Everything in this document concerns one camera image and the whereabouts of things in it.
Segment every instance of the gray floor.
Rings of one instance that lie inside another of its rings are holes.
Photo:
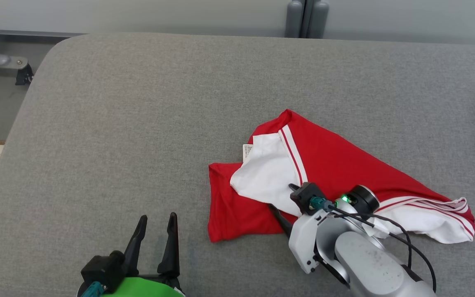
[[[34,72],[49,50],[64,38],[0,36],[0,53],[28,59]],[[0,69],[0,140],[6,139],[28,86],[15,86],[16,71]]]

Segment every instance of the folded garment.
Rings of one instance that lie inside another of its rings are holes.
[[[376,213],[395,220],[407,231],[448,244],[473,240],[475,219],[465,198],[452,201],[426,188],[293,111],[286,110],[258,126],[248,143],[253,148],[243,163],[209,166],[211,241],[281,233],[266,203],[294,222],[301,214],[290,200],[288,184],[304,182],[317,184],[330,200],[357,184],[364,185],[380,201]],[[389,222],[379,223],[400,233]]]

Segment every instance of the green cover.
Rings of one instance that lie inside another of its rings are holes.
[[[125,278],[117,291],[104,294],[111,297],[183,297],[167,285],[145,280],[143,278]]]

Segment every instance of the gray table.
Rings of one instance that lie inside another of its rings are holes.
[[[74,296],[83,265],[123,250],[143,214],[139,269],[154,271],[171,211],[188,296],[347,296],[325,269],[303,273],[284,235],[209,242],[208,164],[239,162],[286,108],[475,214],[475,46],[80,36],[47,55],[2,153],[0,296]],[[413,241],[440,296],[475,295],[475,241]]]

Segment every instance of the white care label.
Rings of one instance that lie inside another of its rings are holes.
[[[253,146],[253,144],[243,144],[243,162],[245,162],[245,159],[249,156]]]

